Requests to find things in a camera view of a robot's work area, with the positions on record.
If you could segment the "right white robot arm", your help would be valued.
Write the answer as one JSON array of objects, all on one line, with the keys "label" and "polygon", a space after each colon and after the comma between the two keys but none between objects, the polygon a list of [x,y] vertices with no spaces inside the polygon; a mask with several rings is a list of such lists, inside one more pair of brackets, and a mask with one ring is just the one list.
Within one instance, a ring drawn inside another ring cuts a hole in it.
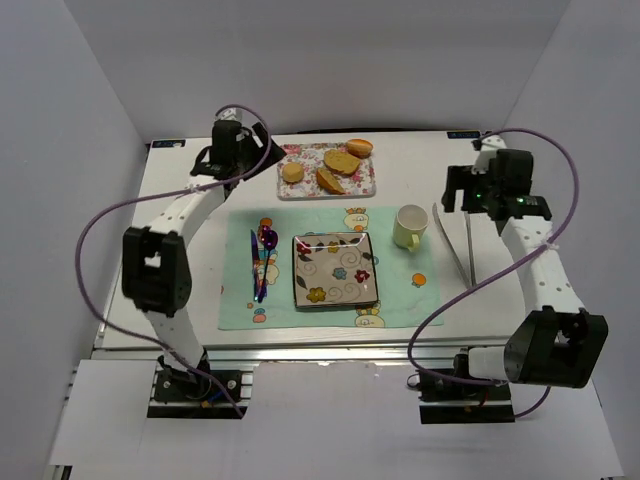
[{"label": "right white robot arm", "polygon": [[547,201],[531,193],[534,158],[508,149],[495,136],[473,142],[474,164],[448,169],[442,204],[485,214],[517,265],[526,317],[503,347],[473,347],[473,380],[582,388],[608,336],[601,315],[587,311],[573,289],[553,244]]}]

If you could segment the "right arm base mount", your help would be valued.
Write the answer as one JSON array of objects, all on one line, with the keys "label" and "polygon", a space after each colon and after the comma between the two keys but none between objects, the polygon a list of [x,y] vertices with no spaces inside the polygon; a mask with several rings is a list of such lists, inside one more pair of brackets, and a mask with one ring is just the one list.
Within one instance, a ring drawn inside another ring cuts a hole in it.
[{"label": "right arm base mount", "polygon": [[515,421],[504,348],[461,348],[437,358],[412,351],[415,372],[407,387],[419,395],[423,425],[506,424]]}]

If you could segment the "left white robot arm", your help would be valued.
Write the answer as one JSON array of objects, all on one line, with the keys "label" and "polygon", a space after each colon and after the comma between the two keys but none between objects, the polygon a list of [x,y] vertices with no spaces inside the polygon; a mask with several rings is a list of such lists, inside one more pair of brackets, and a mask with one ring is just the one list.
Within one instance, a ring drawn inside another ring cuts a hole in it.
[{"label": "left white robot arm", "polygon": [[123,234],[123,295],[150,322],[164,351],[164,363],[186,372],[205,355],[188,315],[192,275],[187,248],[209,216],[233,190],[269,169],[285,156],[261,118],[251,127],[242,114],[254,112],[238,104],[215,114],[210,144],[196,155],[185,189],[144,227]]}]

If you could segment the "metal tongs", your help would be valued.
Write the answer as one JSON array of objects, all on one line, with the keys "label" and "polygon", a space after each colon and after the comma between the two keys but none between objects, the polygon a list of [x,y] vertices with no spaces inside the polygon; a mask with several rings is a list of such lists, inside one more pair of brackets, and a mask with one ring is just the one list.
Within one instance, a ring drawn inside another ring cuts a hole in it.
[{"label": "metal tongs", "polygon": [[464,287],[475,286],[477,274],[470,215],[467,212],[447,214],[436,202],[432,204],[431,213],[448,258],[453,261]]}]

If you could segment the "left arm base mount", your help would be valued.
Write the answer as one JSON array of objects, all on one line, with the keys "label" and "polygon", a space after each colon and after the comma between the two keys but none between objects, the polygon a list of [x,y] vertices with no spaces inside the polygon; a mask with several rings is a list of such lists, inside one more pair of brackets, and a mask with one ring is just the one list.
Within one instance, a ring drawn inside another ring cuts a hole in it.
[{"label": "left arm base mount", "polygon": [[[251,378],[237,369],[211,370],[206,361],[199,367],[217,378],[229,396],[245,413],[250,398]],[[157,359],[156,371],[147,408],[151,419],[231,419],[239,416],[220,387],[208,378],[188,371],[175,370]]]}]

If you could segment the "large bread slice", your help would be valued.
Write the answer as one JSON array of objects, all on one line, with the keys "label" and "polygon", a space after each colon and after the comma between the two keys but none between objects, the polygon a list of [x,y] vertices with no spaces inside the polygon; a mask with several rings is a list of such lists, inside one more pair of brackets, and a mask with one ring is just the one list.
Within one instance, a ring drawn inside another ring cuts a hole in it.
[{"label": "large bread slice", "polygon": [[347,152],[332,149],[324,153],[324,164],[334,173],[352,176],[359,169],[361,160]]}]

